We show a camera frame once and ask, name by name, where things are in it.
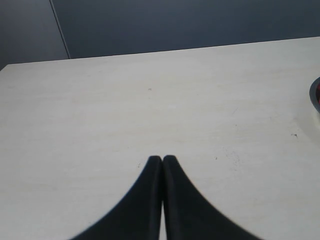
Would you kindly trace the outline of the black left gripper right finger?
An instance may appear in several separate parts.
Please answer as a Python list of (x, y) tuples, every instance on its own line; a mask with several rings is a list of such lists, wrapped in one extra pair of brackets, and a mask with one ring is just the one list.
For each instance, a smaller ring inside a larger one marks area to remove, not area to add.
[(174, 155), (163, 158), (164, 216), (168, 240), (256, 240), (196, 189)]

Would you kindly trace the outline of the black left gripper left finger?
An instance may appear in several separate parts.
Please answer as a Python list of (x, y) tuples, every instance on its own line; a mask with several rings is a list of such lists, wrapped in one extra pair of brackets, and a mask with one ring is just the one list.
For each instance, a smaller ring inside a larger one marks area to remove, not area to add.
[(158, 240), (163, 200), (163, 162), (150, 156), (118, 204), (74, 240)]

